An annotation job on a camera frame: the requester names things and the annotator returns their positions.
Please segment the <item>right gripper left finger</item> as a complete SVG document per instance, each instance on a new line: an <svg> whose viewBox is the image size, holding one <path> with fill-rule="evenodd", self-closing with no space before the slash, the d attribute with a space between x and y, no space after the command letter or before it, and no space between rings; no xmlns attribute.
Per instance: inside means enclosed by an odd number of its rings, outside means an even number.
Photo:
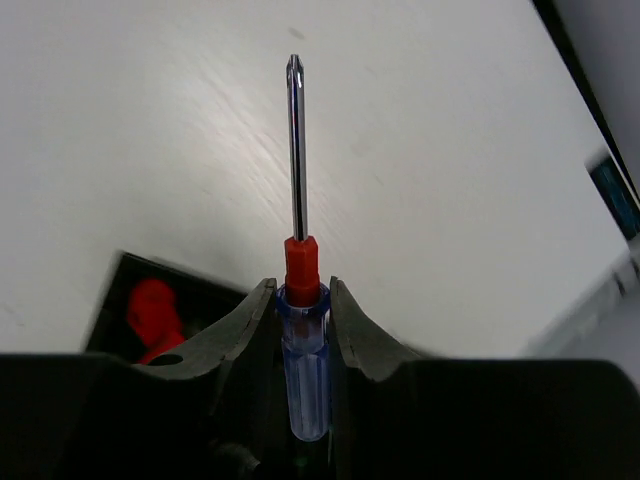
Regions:
<svg viewBox="0 0 640 480"><path fill-rule="evenodd" d="M267 437L276 283L148 365L106 354L1 359L5 479L221 478Z"/></svg>

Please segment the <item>blue handle screwdriver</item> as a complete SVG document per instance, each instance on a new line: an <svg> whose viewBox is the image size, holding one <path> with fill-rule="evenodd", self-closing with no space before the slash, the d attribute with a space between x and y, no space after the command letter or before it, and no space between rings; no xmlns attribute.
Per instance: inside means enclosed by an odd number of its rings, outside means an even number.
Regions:
<svg viewBox="0 0 640 480"><path fill-rule="evenodd" d="M292 236L285 240L285 279L277 291L290 427L304 442L329 430L327 321L329 289L320 280L319 248L308 231L304 67L292 54L286 66L292 192Z"/></svg>

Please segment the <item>red black utility knife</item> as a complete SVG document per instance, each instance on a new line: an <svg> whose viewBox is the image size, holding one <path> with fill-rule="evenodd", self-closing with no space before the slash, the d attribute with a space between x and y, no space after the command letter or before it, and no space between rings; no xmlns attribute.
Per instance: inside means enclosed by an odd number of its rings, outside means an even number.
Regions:
<svg viewBox="0 0 640 480"><path fill-rule="evenodd" d="M144 347L140 364L149 364L186 340L176 309L176 294L161 280L145 279L135 286L126 320Z"/></svg>

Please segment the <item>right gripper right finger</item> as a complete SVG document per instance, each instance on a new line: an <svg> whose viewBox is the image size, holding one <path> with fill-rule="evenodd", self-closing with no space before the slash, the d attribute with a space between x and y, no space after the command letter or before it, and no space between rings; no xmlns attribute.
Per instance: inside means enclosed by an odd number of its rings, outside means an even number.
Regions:
<svg viewBox="0 0 640 480"><path fill-rule="evenodd" d="M420 355L330 283L340 479L635 479L639 395L600 360Z"/></svg>

